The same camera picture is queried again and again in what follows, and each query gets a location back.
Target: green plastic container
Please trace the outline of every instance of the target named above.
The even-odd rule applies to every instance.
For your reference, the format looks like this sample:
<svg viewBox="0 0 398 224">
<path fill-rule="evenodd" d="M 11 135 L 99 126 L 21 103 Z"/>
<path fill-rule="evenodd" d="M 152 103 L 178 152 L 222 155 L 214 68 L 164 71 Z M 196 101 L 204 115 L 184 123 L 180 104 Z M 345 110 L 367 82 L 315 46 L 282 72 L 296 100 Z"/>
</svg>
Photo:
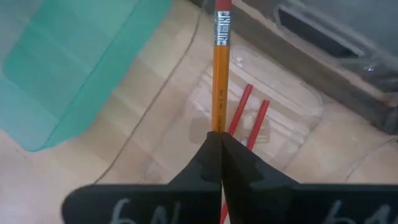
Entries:
<svg viewBox="0 0 398 224">
<path fill-rule="evenodd" d="M 170 0 L 0 0 L 0 128 L 28 151 L 89 128 Z"/>
</svg>

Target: clear plastic tray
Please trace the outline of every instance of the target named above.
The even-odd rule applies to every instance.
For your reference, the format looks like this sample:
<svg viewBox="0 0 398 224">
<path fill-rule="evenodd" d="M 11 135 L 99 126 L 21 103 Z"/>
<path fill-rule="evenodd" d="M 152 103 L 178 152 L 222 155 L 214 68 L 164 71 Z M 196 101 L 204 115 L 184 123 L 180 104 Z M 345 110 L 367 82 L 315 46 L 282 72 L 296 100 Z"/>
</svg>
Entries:
<svg viewBox="0 0 398 224">
<path fill-rule="evenodd" d="M 210 18 L 202 18 L 186 56 L 100 182 L 167 183 L 188 164 L 205 140 L 211 126 L 213 74 L 213 46 L 204 44 L 213 38 L 211 23 L 206 20 Z M 321 97 L 298 78 L 257 54 L 239 37 L 233 35 L 233 43 L 227 123 L 245 86 L 252 84 L 254 89 L 234 137 L 246 141 L 261 101 L 269 100 L 254 152 L 284 169 L 319 121 Z"/>
</svg>

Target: yellow pencil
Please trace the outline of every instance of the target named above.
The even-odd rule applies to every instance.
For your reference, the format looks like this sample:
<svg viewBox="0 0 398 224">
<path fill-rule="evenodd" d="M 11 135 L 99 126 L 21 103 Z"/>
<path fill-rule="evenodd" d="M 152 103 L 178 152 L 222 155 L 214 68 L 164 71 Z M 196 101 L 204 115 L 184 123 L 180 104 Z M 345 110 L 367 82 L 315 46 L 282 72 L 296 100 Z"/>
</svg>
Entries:
<svg viewBox="0 0 398 224">
<path fill-rule="evenodd" d="M 226 128 L 230 27 L 231 0 L 216 0 L 211 128 L 219 133 Z"/>
</svg>

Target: wooden surface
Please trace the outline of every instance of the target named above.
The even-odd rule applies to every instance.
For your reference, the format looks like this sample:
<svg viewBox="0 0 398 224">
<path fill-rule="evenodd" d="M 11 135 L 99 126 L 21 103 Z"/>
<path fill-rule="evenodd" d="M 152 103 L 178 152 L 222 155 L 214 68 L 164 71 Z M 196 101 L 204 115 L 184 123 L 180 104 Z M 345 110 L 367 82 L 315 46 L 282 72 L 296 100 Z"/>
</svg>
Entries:
<svg viewBox="0 0 398 224">
<path fill-rule="evenodd" d="M 9 139 L 6 133 L 0 132 L 2 223 L 61 223 L 60 204 L 63 198 L 72 189 L 93 183 L 110 165 L 187 48 L 198 13 L 198 8 L 189 2 L 174 1 L 165 21 L 137 60 L 133 61 L 125 79 L 114 90 L 85 134 L 53 149 L 29 153 Z M 176 145 L 184 148 L 183 143 L 188 142 L 174 135 L 178 131 L 168 130 L 170 123 L 174 129 L 185 125 L 183 119 L 179 120 L 181 123 L 173 123 L 176 117 L 189 115 L 187 121 L 192 123 L 195 114 L 186 113 L 186 110 L 183 113 L 182 108 L 185 108 L 187 98 L 192 94 L 191 87 L 197 86 L 203 78 L 202 74 L 209 74 L 208 69 L 211 69 L 212 22 L 212 18 L 202 19 L 192 49 L 102 182 L 162 182 L 172 177 L 163 177 L 159 172 L 166 163 L 178 167 L 183 166 L 182 161 L 189 160 L 189 153 L 182 158 L 178 155 L 162 155 L 162 151 L 154 152 L 152 149 L 171 144 L 167 141 L 180 142 Z M 233 44 L 247 45 L 236 36 Z M 282 68 L 276 70 L 278 65 L 263 57 L 267 59 L 266 67 L 270 68 L 266 70 L 267 73 L 283 71 Z M 293 154 L 292 160 L 284 163 L 281 169 L 301 182 L 345 182 L 352 168 L 357 167 L 349 177 L 349 182 L 397 183 L 396 145 L 383 147 L 367 156 L 391 136 L 375 130 L 335 101 L 324 96 L 322 98 L 323 116 L 320 122 L 308 134 L 301 149 Z M 270 109 L 275 108 L 275 105 L 271 102 Z M 210 129 L 210 124 L 200 119 L 196 121 L 189 142 L 199 144 L 201 134 Z M 167 141 L 159 143 L 155 139 Z"/>
</svg>

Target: red eraser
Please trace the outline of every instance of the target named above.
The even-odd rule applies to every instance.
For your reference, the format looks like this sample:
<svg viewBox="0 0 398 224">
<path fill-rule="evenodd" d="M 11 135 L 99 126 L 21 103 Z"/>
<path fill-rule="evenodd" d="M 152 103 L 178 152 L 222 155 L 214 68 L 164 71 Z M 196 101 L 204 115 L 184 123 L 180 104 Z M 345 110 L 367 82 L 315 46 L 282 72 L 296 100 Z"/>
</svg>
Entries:
<svg viewBox="0 0 398 224">
<path fill-rule="evenodd" d="M 232 0 L 216 0 L 216 11 L 231 11 Z"/>
</svg>

